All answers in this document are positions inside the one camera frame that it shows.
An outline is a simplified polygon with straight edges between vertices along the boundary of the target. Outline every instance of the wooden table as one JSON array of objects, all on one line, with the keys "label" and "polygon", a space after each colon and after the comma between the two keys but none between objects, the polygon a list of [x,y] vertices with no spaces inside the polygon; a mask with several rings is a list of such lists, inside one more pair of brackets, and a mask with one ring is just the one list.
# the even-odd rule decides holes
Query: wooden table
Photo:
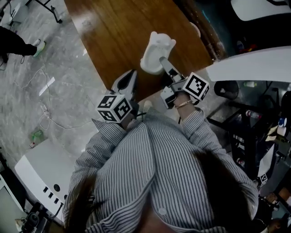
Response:
[{"label": "wooden table", "polygon": [[177,41],[169,60],[184,75],[212,60],[172,0],[65,0],[72,20],[107,89],[130,69],[138,71],[136,100],[162,88],[161,76],[140,68],[152,31]]}]

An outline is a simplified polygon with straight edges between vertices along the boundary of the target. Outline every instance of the gold bracelet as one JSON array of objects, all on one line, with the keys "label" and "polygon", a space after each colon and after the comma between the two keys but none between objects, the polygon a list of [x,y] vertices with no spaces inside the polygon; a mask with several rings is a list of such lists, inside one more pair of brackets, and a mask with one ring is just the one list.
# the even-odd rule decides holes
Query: gold bracelet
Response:
[{"label": "gold bracelet", "polygon": [[180,105],[175,106],[175,107],[176,107],[176,109],[178,109],[178,108],[180,108],[180,107],[183,107],[183,106],[185,106],[185,105],[187,105],[187,104],[191,104],[191,103],[192,103],[192,100],[188,100],[188,101],[186,101],[186,102],[184,102],[184,103],[181,103]]}]

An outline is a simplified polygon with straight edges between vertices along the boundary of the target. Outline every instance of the white panel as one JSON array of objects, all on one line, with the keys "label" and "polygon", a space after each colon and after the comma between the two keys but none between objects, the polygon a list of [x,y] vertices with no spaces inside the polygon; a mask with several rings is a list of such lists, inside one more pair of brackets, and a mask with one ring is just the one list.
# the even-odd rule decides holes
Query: white panel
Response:
[{"label": "white panel", "polygon": [[[29,163],[28,159],[25,156],[19,160],[19,162],[15,166],[15,170],[23,183],[27,186],[27,188],[35,195],[35,197],[53,214],[55,214],[59,207],[60,202],[54,204],[56,195],[54,194],[51,198],[49,198],[49,194],[52,190],[48,189],[46,192],[43,192],[44,188],[47,187],[43,180],[38,176],[36,171],[33,169],[32,165]],[[61,213],[59,212],[57,218],[61,220]]]},{"label": "white panel", "polygon": [[[25,154],[15,166],[15,170],[27,188],[53,214],[57,212],[64,196],[68,194],[70,177],[74,164],[60,145],[45,140]],[[58,184],[60,191],[54,189]],[[62,210],[57,215],[61,220]]]},{"label": "white panel", "polygon": [[289,6],[276,6],[267,0],[231,0],[231,5],[242,21],[254,20],[269,15],[291,13]]},{"label": "white panel", "polygon": [[25,156],[49,189],[54,190],[55,184],[60,186],[60,191],[54,193],[64,203],[74,171],[74,163],[69,159],[69,154],[60,145],[45,140]]},{"label": "white panel", "polygon": [[206,68],[212,81],[266,80],[291,82],[291,46],[245,53]]}]

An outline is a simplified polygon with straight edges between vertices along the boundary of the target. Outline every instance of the striped shirt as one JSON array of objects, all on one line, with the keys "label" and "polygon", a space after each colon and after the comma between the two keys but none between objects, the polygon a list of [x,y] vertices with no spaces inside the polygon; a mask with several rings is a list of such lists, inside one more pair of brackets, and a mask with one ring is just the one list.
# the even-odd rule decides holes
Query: striped shirt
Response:
[{"label": "striped shirt", "polygon": [[[88,174],[96,174],[95,201],[87,232],[133,232],[149,198],[158,218],[176,232],[226,232],[214,224],[202,169],[196,152],[210,150],[243,187],[252,218],[258,191],[221,148],[202,110],[181,127],[151,108],[143,122],[127,130],[114,123],[93,121],[99,130],[77,159],[70,190]],[[72,198],[67,198],[64,212]]]}]

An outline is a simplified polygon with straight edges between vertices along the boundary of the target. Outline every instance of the white bear figurine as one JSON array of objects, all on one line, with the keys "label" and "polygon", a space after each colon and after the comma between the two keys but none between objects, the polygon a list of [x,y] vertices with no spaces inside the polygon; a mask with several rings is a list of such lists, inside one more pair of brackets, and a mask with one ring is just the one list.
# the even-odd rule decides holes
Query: white bear figurine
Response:
[{"label": "white bear figurine", "polygon": [[171,39],[167,34],[151,33],[150,42],[145,50],[144,56],[140,60],[141,68],[150,74],[158,75],[163,72],[160,57],[169,58],[171,50],[174,48],[176,40]]}]

